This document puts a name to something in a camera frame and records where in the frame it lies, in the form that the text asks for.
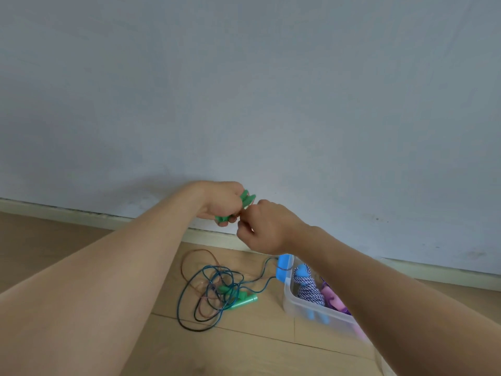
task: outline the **green jump rope handle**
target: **green jump rope handle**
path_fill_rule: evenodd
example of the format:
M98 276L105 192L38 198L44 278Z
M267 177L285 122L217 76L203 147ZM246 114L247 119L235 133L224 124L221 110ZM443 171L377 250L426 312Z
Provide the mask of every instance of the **green jump rope handle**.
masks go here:
M242 200L242 208L248 207L255 199L255 195L249 195L248 190L244 190L240 196ZM231 215L228 216L216 216L216 221L222 223L223 221L228 221Z

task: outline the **clear plastic box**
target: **clear plastic box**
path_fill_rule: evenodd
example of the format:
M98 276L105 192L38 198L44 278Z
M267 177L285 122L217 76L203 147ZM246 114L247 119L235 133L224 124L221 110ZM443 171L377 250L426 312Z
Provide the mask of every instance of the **clear plastic box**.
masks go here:
M289 271L277 270L277 278L284 283L284 310L287 315L293 317L302 317L315 322L327 325L344 334L352 335L360 340L369 341L355 319L347 314L329 309L328 307L305 301L293 294L295 284L292 279L293 269L301 260L293 255L282 255L279 258L279 266Z

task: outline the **right hand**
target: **right hand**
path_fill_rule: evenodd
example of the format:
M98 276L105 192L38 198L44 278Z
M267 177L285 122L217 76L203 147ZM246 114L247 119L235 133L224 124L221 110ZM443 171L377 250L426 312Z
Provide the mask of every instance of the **right hand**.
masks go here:
M261 199L243 210L236 235L250 249L268 255L293 253L304 221L281 204Z

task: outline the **tangled cord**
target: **tangled cord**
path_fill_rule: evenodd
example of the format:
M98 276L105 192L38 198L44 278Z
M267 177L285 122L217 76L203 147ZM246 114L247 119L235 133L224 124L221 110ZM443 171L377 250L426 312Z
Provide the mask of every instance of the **tangled cord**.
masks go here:
M183 264L186 260L186 258L191 255L194 252L199 252L199 251L204 251L208 252L212 258L214 259L216 265L206 265L202 269L198 270L190 279L187 279L186 276L184 275L183 272ZM184 256L181 259L181 265L180 265L180 270L181 270L181 276L184 278L186 281L186 285L183 288L183 291L179 295L179 299L177 300L177 307L176 307L176 319L179 325L189 331L194 331L194 332L203 332L210 330L211 328L215 327L217 323L221 320L222 314L225 310L228 310L233 306L234 303L237 301L237 296L239 295L240 291L242 290L248 290L254 294L259 294L262 293L263 291L266 290L266 287L268 286L269 282L271 279L276 278L275 276L271 276L267 279L265 286L261 290L252 290L249 288L248 284L252 284L256 281L259 281L263 278L265 271L266 271L266 266L268 262L271 259L278 259L278 257L269 257L266 259L264 265L263 265L263 270L261 272L261 275L250 281L245 280L245 276L243 273L238 272L238 271L232 271L228 267L220 265L219 261L216 259L214 254L210 252L207 249L195 249L188 251L184 254ZM196 286L192 285L193 280L199 275L202 274L205 278L205 280L202 281L202 290L201 291L199 288ZM225 286L229 289L229 292L227 293L221 293L218 288L221 286ZM188 287L191 287L197 292L198 295L198 301L195 305L195 309L193 310L193 318L195 319L196 322L199 323L206 323L214 320L213 323L211 323L208 327L202 328L202 329L194 329L191 327L187 327L183 324L181 321L181 318L179 317L179 309L181 305L181 300L188 289ZM206 301L208 306L212 309L212 312L209 315L206 315L202 312L201 306L202 306L202 301Z

